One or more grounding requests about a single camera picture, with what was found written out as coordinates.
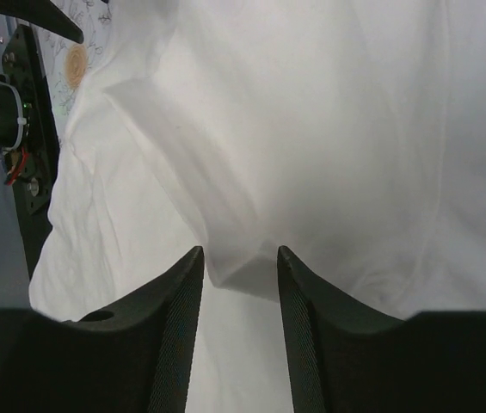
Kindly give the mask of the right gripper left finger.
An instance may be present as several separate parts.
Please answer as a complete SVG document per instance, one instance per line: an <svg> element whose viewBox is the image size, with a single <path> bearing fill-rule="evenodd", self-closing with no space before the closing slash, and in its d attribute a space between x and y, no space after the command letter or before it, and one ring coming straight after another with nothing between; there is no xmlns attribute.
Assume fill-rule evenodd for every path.
<svg viewBox="0 0 486 413"><path fill-rule="evenodd" d="M0 309L0 412L182 412L204 251L81 320Z"/></svg>

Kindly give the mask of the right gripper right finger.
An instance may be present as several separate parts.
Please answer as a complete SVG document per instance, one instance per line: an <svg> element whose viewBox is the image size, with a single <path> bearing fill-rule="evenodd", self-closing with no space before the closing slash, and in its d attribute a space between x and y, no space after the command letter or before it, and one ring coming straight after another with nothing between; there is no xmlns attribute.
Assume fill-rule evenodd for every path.
<svg viewBox="0 0 486 413"><path fill-rule="evenodd" d="M486 412L486 311L400 320L277 255L297 412Z"/></svg>

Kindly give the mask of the white t shirt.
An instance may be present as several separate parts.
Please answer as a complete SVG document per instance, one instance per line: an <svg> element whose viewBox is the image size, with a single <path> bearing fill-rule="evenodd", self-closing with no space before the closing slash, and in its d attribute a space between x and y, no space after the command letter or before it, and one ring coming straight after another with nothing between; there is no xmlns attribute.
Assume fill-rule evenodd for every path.
<svg viewBox="0 0 486 413"><path fill-rule="evenodd" d="M31 306L79 320L206 254L190 412L289 412L291 248L396 317L486 309L486 1L116 1Z"/></svg>

